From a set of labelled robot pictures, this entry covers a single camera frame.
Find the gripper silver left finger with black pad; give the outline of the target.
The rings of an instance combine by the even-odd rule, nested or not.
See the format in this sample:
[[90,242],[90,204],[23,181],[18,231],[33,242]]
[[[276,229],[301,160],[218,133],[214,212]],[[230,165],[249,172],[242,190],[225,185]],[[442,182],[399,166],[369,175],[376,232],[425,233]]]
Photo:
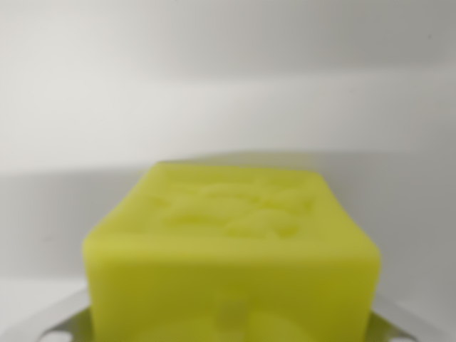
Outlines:
[[86,289],[53,305],[45,313],[41,341],[94,341],[90,299]]

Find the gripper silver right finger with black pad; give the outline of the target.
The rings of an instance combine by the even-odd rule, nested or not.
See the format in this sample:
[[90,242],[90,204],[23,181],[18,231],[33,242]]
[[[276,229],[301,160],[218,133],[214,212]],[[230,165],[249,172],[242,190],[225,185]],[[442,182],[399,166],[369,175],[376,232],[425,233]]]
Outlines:
[[369,341],[417,341],[410,331],[413,316],[381,294],[377,294],[369,319]]

